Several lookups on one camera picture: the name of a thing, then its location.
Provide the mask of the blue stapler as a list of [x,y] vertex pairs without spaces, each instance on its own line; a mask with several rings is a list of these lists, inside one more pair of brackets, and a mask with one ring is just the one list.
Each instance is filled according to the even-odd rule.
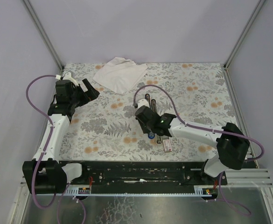
[[[145,99],[149,103],[150,109],[153,112],[156,112],[156,100],[155,99],[151,99],[150,95],[148,93],[145,95]],[[154,139],[155,138],[155,134],[153,132],[150,132],[148,134],[148,138],[151,139],[151,140]]]

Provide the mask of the red and white staple box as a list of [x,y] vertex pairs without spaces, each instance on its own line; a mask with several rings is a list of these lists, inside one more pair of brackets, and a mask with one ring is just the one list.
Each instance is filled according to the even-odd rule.
[[172,146],[171,146],[170,139],[163,139],[162,143],[163,143],[163,148],[164,148],[165,153],[172,152]]

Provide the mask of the beige stapler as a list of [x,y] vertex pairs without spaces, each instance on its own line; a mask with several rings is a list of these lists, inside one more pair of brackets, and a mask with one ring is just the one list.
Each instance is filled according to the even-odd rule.
[[[157,112],[157,109],[156,109],[156,100],[155,99],[151,100],[151,106],[152,106],[152,111],[153,112]],[[161,144],[162,143],[161,136],[159,136],[158,134],[155,134],[155,138],[156,138],[156,143],[157,144]]]

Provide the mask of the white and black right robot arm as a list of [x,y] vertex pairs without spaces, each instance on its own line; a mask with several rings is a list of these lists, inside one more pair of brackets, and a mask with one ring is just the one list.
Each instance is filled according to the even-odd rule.
[[143,133],[186,138],[215,148],[217,154],[208,159],[202,168],[211,177],[217,177],[228,169],[240,170],[245,162],[250,142],[233,123],[208,127],[195,122],[182,122],[173,114],[160,116],[145,105],[136,110],[135,117]]

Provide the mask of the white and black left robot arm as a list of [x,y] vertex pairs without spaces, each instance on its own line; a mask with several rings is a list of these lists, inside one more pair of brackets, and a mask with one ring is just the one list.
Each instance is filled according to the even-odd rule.
[[56,81],[56,93],[48,112],[44,114],[48,123],[39,149],[32,160],[22,165],[26,183],[33,195],[61,194],[66,190],[67,183],[82,175],[80,163],[62,165],[59,162],[62,141],[76,108],[99,96],[99,91],[87,79],[82,82],[86,90],[73,78]]

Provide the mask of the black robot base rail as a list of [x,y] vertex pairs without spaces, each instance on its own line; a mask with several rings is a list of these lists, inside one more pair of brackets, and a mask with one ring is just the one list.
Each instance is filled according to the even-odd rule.
[[203,173],[204,162],[80,161],[82,175],[72,181],[92,193],[194,193],[195,186],[227,185],[226,178]]

